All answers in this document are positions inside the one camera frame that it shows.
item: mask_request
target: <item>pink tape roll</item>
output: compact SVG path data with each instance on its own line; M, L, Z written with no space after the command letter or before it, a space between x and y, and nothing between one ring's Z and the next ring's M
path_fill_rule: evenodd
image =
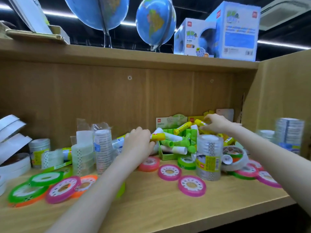
M189 187L188 183L195 184L196 187ZM200 197L206 192L205 182L201 178L192 175L182 176L178 181L178 188L185 195L191 197Z
M166 181L177 181L181 176L181 169L174 164L162 165L159 168L158 175L161 179Z
M257 168L258 171L264 171L264 170L265 170L265 169L263 168L263 166L262 166L260 163L258 163L257 161L255 161L255 160L250 159L250 160L248 161L248 163L249 163L250 165L254 166L255 168Z
M160 159L158 157L149 156L143 163L138 166L141 172L153 172L160 166Z
M274 188L282 188L280 184L278 184L272 176L266 172L266 171L260 171L258 176L256 177L258 181L260 181L263 184L272 186Z
M246 177L257 177L258 176L258 169L250 164L246 164L243 168L235 172L241 176L246 176Z
M67 185L68 185L67 189L63 191L59 191L62 187L67 186ZM68 199L75 191L77 191L80 185L81 185L80 177L78 176L68 177L60 181L59 183L55 184L54 186L52 186L49 189L45 197L45 200L49 204L60 203Z

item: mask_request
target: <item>hand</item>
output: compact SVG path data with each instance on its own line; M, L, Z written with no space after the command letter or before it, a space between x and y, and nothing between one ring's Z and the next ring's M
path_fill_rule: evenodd
M150 131L138 127L125 136L121 156L128 157L137 167L146 160L154 146L154 141L150 142Z
M207 131L213 131L216 133L224 133L229 135L229 133L232 131L235 125L242 125L240 123L232 123L229 120L227 120L222 115L218 114L208 114L205 116L204 120L210 119L211 124L207 126L201 126L200 129L207 130Z

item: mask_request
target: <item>person's forearm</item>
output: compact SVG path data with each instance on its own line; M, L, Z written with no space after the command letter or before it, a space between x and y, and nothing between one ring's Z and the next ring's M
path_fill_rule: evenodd
M71 206L47 233L97 233L122 183L133 171L126 157L118 156L102 176Z
M232 124L228 135L243 145L284 190L311 215L311 162Z

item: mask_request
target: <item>right arm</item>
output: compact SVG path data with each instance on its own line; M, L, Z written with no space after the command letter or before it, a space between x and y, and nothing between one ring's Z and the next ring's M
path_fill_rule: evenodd
M311 161L283 149L217 114L208 114L211 124L201 127L234 137L283 189L311 216Z

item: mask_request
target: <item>upper shelf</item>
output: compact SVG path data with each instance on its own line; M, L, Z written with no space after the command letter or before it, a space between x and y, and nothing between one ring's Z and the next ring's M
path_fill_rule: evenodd
M0 58L31 62L208 72L241 72L258 68L258 62L90 46L24 43L10 39L0 39Z

